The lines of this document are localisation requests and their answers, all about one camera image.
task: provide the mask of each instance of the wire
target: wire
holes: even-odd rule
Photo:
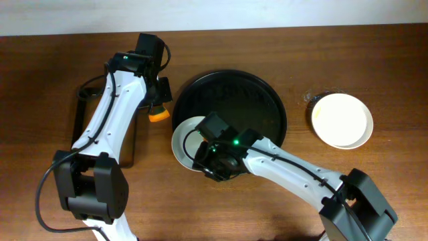
[[[188,137],[192,132],[194,132],[194,131],[196,131],[196,130],[192,130],[192,131],[190,131],[189,133],[187,133],[187,135],[186,135],[186,137],[185,137],[185,140],[183,141],[183,149],[185,150],[186,155],[187,155],[189,158],[191,158],[191,159],[192,159],[192,157],[190,157],[190,156],[189,156],[189,154],[188,154],[188,153],[187,153],[187,151],[186,151],[185,143],[186,143],[187,137]],[[297,168],[301,169],[302,171],[306,172],[308,175],[310,175],[311,177],[313,177],[316,181],[319,181],[319,182],[321,183],[321,185],[323,185],[323,186],[327,187],[327,189],[329,189],[329,190],[333,193],[333,195],[335,195],[335,196],[339,199],[340,203],[345,207],[346,211],[347,211],[347,212],[351,215],[351,217],[354,219],[354,221],[355,221],[356,225],[357,225],[357,226],[358,226],[358,228],[361,230],[362,235],[364,235],[364,237],[365,237],[368,241],[372,241],[372,239],[371,239],[370,235],[368,235],[368,232],[366,231],[366,229],[364,228],[364,226],[361,224],[361,222],[360,222],[359,218],[356,216],[356,214],[355,214],[354,210],[352,210],[352,208],[348,205],[348,203],[344,200],[344,198],[343,198],[342,196],[340,196],[340,195],[338,194],[338,192],[337,192],[337,191],[336,191],[336,190],[335,190],[335,189],[334,189],[330,184],[328,184],[328,183],[327,183],[327,180],[322,179],[321,177],[319,177],[318,175],[316,175],[315,173],[313,173],[313,172],[312,172],[312,171],[310,171],[309,169],[305,168],[304,166],[302,166],[302,165],[300,165],[300,164],[298,164],[298,163],[295,163],[294,161],[291,161],[291,160],[289,160],[289,159],[286,159],[286,158],[284,158],[284,157],[280,157],[280,156],[275,155],[275,154],[272,154],[272,153],[268,153],[267,151],[263,151],[263,150],[261,150],[261,149],[255,148],[255,147],[250,147],[250,146],[242,145],[242,144],[237,144],[237,145],[236,145],[236,144],[232,144],[232,143],[230,143],[230,142],[228,142],[228,141],[220,141],[220,140],[211,141],[211,142],[209,143],[209,146],[211,146],[211,145],[213,145],[213,144],[215,144],[215,143],[228,145],[228,146],[230,146],[230,147],[242,147],[242,148],[245,148],[245,149],[250,149],[250,150],[253,150],[253,151],[257,151],[258,153],[261,153],[261,154],[263,154],[263,155],[266,155],[266,156],[268,156],[268,157],[271,157],[272,159],[278,159],[278,160],[280,160],[280,161],[284,161],[284,162],[286,162],[286,163],[288,163],[288,164],[290,164],[290,165],[293,165],[293,166],[295,166],[295,167],[297,167]]]
[[[79,89],[77,91],[77,94],[76,94],[76,96],[78,97],[78,99],[82,100],[82,101],[90,101],[90,100],[93,100],[93,99],[99,97],[104,92],[104,89],[105,89],[106,85],[103,85],[102,89],[98,93],[96,93],[95,95],[91,95],[88,92],[86,92],[86,90],[85,90],[84,87],[87,86],[88,84],[92,83],[93,81],[101,79],[103,77],[105,78],[106,75],[103,74],[103,75],[100,75],[100,76],[97,76],[97,77],[93,77],[92,79],[90,79],[90,80],[86,81],[84,84],[82,84],[79,87]]]
[[[167,49],[168,59],[167,59],[167,62],[159,68],[159,72],[164,70],[168,66],[169,60],[171,60],[171,51],[169,50],[169,47],[166,44],[165,44],[165,49]]]
[[[47,171],[45,172],[45,174],[43,175],[42,179],[39,182],[39,185],[37,186],[37,190],[35,193],[35,215],[37,217],[37,221],[39,221],[39,224],[47,231],[49,232],[54,232],[54,233],[68,233],[68,232],[79,232],[79,231],[87,231],[87,230],[95,230],[97,232],[99,232],[101,234],[101,236],[106,240],[106,241],[110,241],[110,239],[108,239],[107,235],[104,233],[104,231],[102,230],[101,227],[83,227],[83,228],[68,228],[68,229],[55,229],[55,228],[51,228],[49,227],[44,221],[43,218],[41,217],[40,214],[40,194],[41,194],[41,189],[47,179],[47,177],[49,176],[49,174],[57,167],[59,167],[61,164],[65,163],[66,161],[70,161],[70,158],[73,157],[74,155],[78,154],[80,151],[83,151],[84,149],[88,148],[91,144],[93,144],[96,140],[96,138],[98,137],[98,135],[101,133],[104,125],[107,122],[107,118],[110,115],[110,112],[113,108],[113,104],[114,104],[114,99],[116,97],[116,81],[114,79],[114,75],[113,73],[110,71],[110,66],[108,65],[108,63],[104,64],[106,70],[108,71],[108,73],[111,76],[112,79],[112,94],[111,94],[111,99],[110,99],[110,103],[108,105],[106,114],[104,115],[100,126],[98,127],[97,131],[95,132],[93,137],[89,137],[89,141],[83,145],[82,147],[75,149],[74,151],[72,151],[69,155],[65,156],[64,158],[62,158],[59,161],[56,161],[55,163],[53,163],[49,169],[47,169]]]

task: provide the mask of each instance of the black cable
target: black cable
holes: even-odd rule
[[[83,100],[83,101],[90,101],[90,100],[93,100],[93,99],[99,97],[104,92],[104,89],[105,89],[106,85],[103,85],[102,89],[98,93],[96,93],[95,95],[91,95],[88,92],[86,92],[86,90],[85,90],[84,87],[87,86],[87,85],[89,85],[93,81],[101,79],[103,77],[106,77],[106,75],[103,74],[103,75],[100,75],[100,76],[97,76],[97,77],[93,77],[92,79],[90,79],[90,80],[86,81],[84,84],[82,84],[79,87],[79,89],[77,91],[77,94],[76,94],[76,96],[78,97],[78,99],[79,100]]]
[[[169,50],[169,47],[166,44],[165,44],[165,49],[167,49],[168,59],[167,59],[167,62],[159,68],[159,72],[164,70],[168,66],[169,60],[171,60],[171,51]]]
[[[44,221],[43,218],[41,217],[40,214],[40,194],[41,194],[41,189],[47,179],[47,177],[49,176],[49,174],[57,167],[59,167],[61,164],[65,163],[66,161],[70,161],[70,157],[73,157],[74,155],[78,154],[80,151],[83,151],[84,149],[86,149],[87,147],[89,147],[92,143],[95,142],[96,138],[98,137],[98,135],[101,133],[104,125],[107,122],[107,118],[110,115],[110,112],[113,108],[113,104],[114,104],[114,99],[116,97],[116,81],[114,79],[114,75],[113,73],[110,71],[110,67],[107,63],[104,64],[105,68],[107,69],[108,73],[111,76],[112,79],[112,94],[111,94],[111,99],[110,99],[110,103],[108,105],[106,114],[104,115],[100,126],[98,127],[97,131],[95,132],[93,137],[89,137],[89,141],[83,145],[82,147],[75,149],[73,152],[71,152],[69,155],[67,155],[66,157],[64,157],[63,159],[56,161],[55,163],[53,163],[49,169],[47,169],[47,171],[45,172],[45,174],[43,175],[42,179],[39,182],[39,185],[37,186],[37,190],[35,193],[35,215],[37,217],[37,221],[39,221],[39,224],[47,231],[49,232],[54,232],[54,233],[68,233],[68,232],[79,232],[79,231],[87,231],[87,230],[95,230],[97,232],[99,232],[101,234],[101,236],[106,240],[106,241],[110,241],[107,237],[107,235],[104,233],[104,231],[102,231],[102,229],[100,227],[83,227],[83,228],[68,228],[68,229],[55,229],[55,228],[51,228],[49,227]]]
[[[185,140],[183,141],[183,149],[185,150],[186,155],[187,155],[189,158],[191,158],[191,159],[192,159],[192,157],[190,157],[190,156],[189,156],[189,154],[188,154],[188,153],[187,153],[187,151],[186,151],[185,143],[186,143],[187,137],[188,137],[188,136],[189,136],[193,131],[196,131],[196,130],[192,130],[192,131],[190,131],[189,133],[187,133],[187,135],[186,135],[186,137],[185,137]],[[321,177],[319,177],[318,175],[316,175],[315,173],[313,173],[313,172],[312,172],[312,171],[310,171],[309,169],[305,168],[304,166],[302,166],[302,165],[300,165],[300,164],[298,164],[298,163],[295,163],[295,162],[293,162],[293,161],[290,161],[289,159],[286,159],[286,158],[280,157],[280,156],[275,155],[275,154],[268,153],[267,151],[263,151],[263,150],[261,150],[261,149],[255,148],[255,147],[250,147],[250,146],[242,145],[242,144],[237,144],[237,145],[236,145],[236,144],[230,143],[230,142],[228,142],[228,141],[220,141],[220,140],[211,141],[211,142],[209,143],[209,146],[211,146],[211,145],[213,145],[213,144],[215,144],[215,143],[224,144],[224,145],[229,145],[230,147],[242,147],[242,148],[245,148],[245,149],[250,149],[250,150],[253,150],[253,151],[257,151],[258,153],[261,153],[261,154],[266,155],[266,156],[268,156],[268,157],[271,157],[271,158],[273,158],[273,159],[278,159],[278,160],[280,160],[280,161],[284,161],[284,162],[286,162],[286,163],[288,163],[288,164],[290,164],[290,165],[293,165],[293,166],[295,166],[295,167],[297,167],[297,168],[301,169],[302,171],[306,172],[308,175],[310,175],[311,177],[313,177],[316,181],[319,181],[323,186],[327,187],[327,189],[329,189],[329,190],[333,193],[333,195],[335,195],[335,196],[339,199],[340,203],[342,203],[342,205],[345,207],[346,211],[347,211],[347,212],[351,215],[351,217],[354,219],[354,221],[355,221],[356,225],[360,228],[360,230],[361,230],[362,234],[364,235],[364,237],[365,237],[368,241],[372,241],[371,237],[368,235],[368,232],[366,231],[366,229],[364,228],[364,226],[361,224],[360,220],[359,220],[359,219],[358,219],[358,217],[356,216],[356,214],[355,214],[354,210],[352,210],[352,208],[347,204],[347,202],[343,199],[343,197],[339,196],[338,192],[337,192],[337,191],[336,191],[336,190],[335,190],[335,189],[334,189],[330,184],[328,184],[328,183],[327,183],[327,181],[326,181],[325,179],[322,179]]]

